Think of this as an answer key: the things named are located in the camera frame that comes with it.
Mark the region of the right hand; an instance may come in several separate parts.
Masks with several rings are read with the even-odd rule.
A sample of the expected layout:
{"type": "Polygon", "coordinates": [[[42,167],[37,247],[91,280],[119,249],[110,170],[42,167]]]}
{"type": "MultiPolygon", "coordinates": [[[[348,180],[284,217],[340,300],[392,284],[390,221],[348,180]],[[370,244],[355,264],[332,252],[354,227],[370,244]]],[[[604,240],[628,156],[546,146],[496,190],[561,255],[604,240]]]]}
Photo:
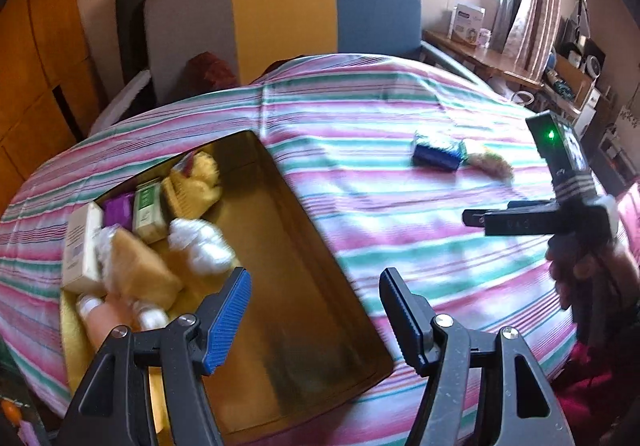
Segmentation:
{"type": "Polygon", "coordinates": [[[613,305],[612,311],[631,307],[638,302],[639,266],[634,255],[620,241],[602,247],[597,255],[587,254],[575,261],[561,250],[560,238],[552,237],[548,242],[546,258],[550,262],[549,273],[562,310],[567,310],[572,305],[573,287],[570,277],[584,281],[603,275],[606,271],[611,274],[614,283],[613,293],[620,295],[620,300],[613,305]]]}

